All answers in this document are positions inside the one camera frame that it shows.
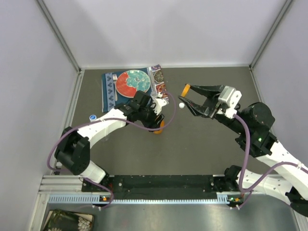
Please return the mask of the orange bottle cap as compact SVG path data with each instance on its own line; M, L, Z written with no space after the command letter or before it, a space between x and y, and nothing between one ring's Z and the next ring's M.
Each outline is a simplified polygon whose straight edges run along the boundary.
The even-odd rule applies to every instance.
M181 97L185 97L188 94L188 92L190 90L190 87L191 87L190 84L186 84L185 85L185 87L184 87L184 89L183 89L183 91L181 93Z

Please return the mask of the white bottle cap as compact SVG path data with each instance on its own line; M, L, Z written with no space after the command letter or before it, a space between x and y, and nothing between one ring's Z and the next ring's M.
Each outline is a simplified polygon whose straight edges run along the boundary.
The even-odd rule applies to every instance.
M179 103L179 108L184 108L185 107L185 104L184 103Z

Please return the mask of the clear bottle orange base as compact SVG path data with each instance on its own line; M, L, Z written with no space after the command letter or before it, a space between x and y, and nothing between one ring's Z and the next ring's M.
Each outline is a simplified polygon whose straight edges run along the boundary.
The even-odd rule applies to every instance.
M159 92L155 98L158 98L158 97L164 98L163 93ZM156 122L156 125L158 126L158 128L160 128L160 129L154 131L154 134L162 133L162 131L163 131L162 127L165 125L164 118L165 118L165 116L162 114L162 112L159 115L156 115L155 122Z

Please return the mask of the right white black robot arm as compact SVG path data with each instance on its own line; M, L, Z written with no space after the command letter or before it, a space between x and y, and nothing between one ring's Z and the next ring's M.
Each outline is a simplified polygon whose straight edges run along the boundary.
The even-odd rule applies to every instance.
M241 167L226 169L225 186L241 193L260 192L308 215L308 168L270 131L275 122L269 107L256 102L241 109L242 93L234 87L186 84L179 99L194 116L211 118L238 134L244 150Z

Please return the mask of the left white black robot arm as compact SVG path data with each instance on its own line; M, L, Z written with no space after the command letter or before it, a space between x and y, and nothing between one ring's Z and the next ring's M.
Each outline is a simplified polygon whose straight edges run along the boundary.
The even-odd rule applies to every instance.
M150 132L159 131L164 122L162 108L167 104L168 100L162 94L152 98L139 90L126 103L116 105L94 121L79 128L67 127L56 146L54 157L73 175L91 180L97 190L104 191L109 186L110 175L91 161L91 148L113 131L136 121Z

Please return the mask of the red teal patterned plate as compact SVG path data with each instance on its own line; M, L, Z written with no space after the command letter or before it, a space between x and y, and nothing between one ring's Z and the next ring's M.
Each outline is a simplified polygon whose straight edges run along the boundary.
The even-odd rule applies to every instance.
M133 98L137 91L147 92L151 86L151 79L141 70L128 70L117 77L116 91L127 98Z

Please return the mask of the colourful mandala napkin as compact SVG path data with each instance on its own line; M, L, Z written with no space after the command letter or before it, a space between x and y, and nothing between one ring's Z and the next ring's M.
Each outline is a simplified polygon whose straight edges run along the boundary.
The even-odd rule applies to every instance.
M153 75L154 75L154 82L155 82L155 88L156 88L156 93L158 94L159 92L163 93L163 97L169 101L169 97L168 95L165 93L166 91L166 84L165 84L165 79L162 73L162 68L161 66L155 65L155 66L150 66L152 68L153 71Z

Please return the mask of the silver knife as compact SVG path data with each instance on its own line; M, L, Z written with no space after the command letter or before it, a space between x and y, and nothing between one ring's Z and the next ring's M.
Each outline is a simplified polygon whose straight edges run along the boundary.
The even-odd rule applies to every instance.
M156 97L157 93L156 93L155 82L154 82L154 75L153 75L152 68L149 67L148 71L149 71L149 76L150 76L150 80L151 80L151 90L152 90L151 91L151 96L152 97Z

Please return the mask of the blue patterned placemat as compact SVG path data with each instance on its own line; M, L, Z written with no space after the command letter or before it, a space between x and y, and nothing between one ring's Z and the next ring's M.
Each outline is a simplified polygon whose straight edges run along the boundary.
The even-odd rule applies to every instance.
M107 113L116 105L126 103L139 90L152 98L162 93L168 100L161 65L103 74L102 111Z

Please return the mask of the silver fork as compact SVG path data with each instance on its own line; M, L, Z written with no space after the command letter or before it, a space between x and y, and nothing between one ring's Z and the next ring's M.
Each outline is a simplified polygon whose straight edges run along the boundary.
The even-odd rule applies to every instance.
M114 83L114 93L115 93L115 102L117 102L117 90L116 90L116 82L117 82L117 75L113 74L113 83Z

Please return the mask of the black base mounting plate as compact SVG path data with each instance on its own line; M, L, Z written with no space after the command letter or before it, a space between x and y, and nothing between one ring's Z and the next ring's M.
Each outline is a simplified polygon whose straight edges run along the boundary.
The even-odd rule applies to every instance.
M115 175L105 187L117 200L213 199L216 193L239 191L235 181L213 175Z

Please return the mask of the floral patterned box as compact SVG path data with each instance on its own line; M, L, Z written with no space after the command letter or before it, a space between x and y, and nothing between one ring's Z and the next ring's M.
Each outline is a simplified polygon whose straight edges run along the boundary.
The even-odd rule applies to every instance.
M43 231L91 231L94 215L75 213L61 209L50 210Z

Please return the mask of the aluminium frame rail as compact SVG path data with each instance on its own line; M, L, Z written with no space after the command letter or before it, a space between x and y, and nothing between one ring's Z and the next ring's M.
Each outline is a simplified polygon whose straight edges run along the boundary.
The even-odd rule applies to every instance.
M139 191L200 189L206 193L239 191L237 180L223 175L116 175L109 178L105 188L115 194L128 192L133 189ZM54 175L43 177L40 190L94 193L103 192L106 189L80 177Z

